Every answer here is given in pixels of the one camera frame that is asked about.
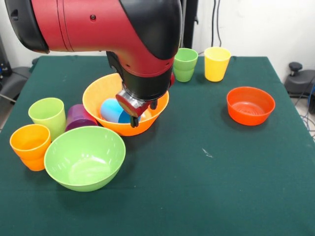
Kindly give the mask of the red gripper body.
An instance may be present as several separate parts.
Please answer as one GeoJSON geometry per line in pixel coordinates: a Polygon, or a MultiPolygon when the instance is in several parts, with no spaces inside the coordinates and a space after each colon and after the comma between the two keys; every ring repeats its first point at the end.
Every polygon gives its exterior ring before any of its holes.
{"type": "Polygon", "coordinates": [[[147,110],[150,101],[136,99],[129,94],[117,94],[116,99],[120,106],[132,117],[140,117],[147,110]]]}

